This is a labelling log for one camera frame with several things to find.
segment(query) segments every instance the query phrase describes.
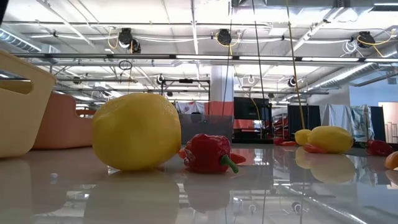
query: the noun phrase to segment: lemon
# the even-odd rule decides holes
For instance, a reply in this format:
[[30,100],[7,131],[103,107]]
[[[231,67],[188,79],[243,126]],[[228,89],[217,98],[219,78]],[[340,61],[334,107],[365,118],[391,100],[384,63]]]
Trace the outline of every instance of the lemon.
[[133,93],[105,103],[93,117],[93,148],[119,170],[156,167],[178,153],[177,110],[163,96]]
[[308,143],[327,153],[344,153],[354,144],[353,137],[345,129],[336,126],[319,126],[308,135]]
[[296,131],[294,134],[294,139],[296,140],[297,144],[303,146],[307,143],[308,135],[311,133],[311,130],[302,129],[300,131]]

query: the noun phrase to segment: floor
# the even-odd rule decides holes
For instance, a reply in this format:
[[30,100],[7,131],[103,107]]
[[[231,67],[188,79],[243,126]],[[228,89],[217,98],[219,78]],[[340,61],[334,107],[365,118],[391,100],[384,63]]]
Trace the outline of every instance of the floor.
[[234,145],[238,174],[187,172],[175,156],[124,174],[92,149],[0,160],[0,223],[398,223],[398,171],[382,157]]

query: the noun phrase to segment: yellow cable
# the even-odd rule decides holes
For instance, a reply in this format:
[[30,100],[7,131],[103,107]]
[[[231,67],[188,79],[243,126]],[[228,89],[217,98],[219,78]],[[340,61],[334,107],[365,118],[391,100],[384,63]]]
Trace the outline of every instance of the yellow cable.
[[381,45],[381,44],[385,44],[388,43],[391,39],[392,39],[392,35],[393,35],[394,31],[391,32],[390,38],[388,38],[388,40],[377,43],[377,44],[372,44],[372,43],[367,43],[365,41],[360,40],[359,38],[361,37],[360,35],[356,38],[356,40],[362,44],[366,44],[366,45],[371,45],[371,46],[376,46],[376,45]]
[[112,45],[111,45],[111,42],[109,41],[109,37],[111,37],[111,33],[112,33],[112,29],[109,30],[108,45],[109,45],[110,48],[116,49],[116,48],[118,47],[118,43],[119,43],[119,34],[118,34],[118,37],[116,38],[116,45],[115,45],[115,46],[112,46]]
[[257,117],[258,117],[259,121],[261,122],[261,125],[260,125],[260,139],[262,139],[262,121],[260,120],[259,108],[257,107],[256,102],[252,98],[250,98],[250,100],[253,101],[254,106],[256,107],[256,110],[257,110]]
[[220,43],[219,41],[218,41],[218,33],[216,33],[216,41],[217,41],[217,43],[218,44],[220,44],[221,46],[223,46],[223,47],[229,47],[229,53],[232,55],[232,47],[233,46],[235,46],[238,42],[239,42],[239,38],[241,37],[241,34],[238,34],[238,39],[237,39],[237,41],[234,43],[234,44],[229,44],[229,45],[224,45],[224,44],[222,44],[222,43]]
[[377,47],[375,45],[373,45],[374,49],[376,50],[376,52],[381,56],[384,57],[384,55],[379,51],[379,49],[377,49]]
[[296,82],[296,92],[297,92],[297,98],[298,98],[298,105],[300,107],[301,125],[302,125],[302,128],[305,129],[304,114],[303,114],[303,108],[301,106],[301,99],[300,99],[300,93],[299,93],[299,83],[297,82],[296,63],[295,63],[295,60],[294,60],[294,48],[293,48],[293,39],[292,39],[292,25],[290,23],[289,0],[286,0],[286,10],[287,10],[287,20],[288,20],[289,35],[290,35],[290,47],[292,48],[294,80]]

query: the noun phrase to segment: white column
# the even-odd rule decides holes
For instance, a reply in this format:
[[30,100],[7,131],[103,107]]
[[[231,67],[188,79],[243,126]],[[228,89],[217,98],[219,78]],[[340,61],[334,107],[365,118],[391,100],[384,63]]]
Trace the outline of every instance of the white column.
[[226,65],[212,66],[210,73],[210,101],[234,101],[234,72]]

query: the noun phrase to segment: green stem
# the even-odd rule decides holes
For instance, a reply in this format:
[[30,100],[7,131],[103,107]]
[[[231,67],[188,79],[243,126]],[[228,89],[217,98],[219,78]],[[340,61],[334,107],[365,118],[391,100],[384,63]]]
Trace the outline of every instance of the green stem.
[[235,174],[239,172],[238,166],[228,157],[228,155],[223,155],[220,159],[220,164],[222,166],[229,166]]

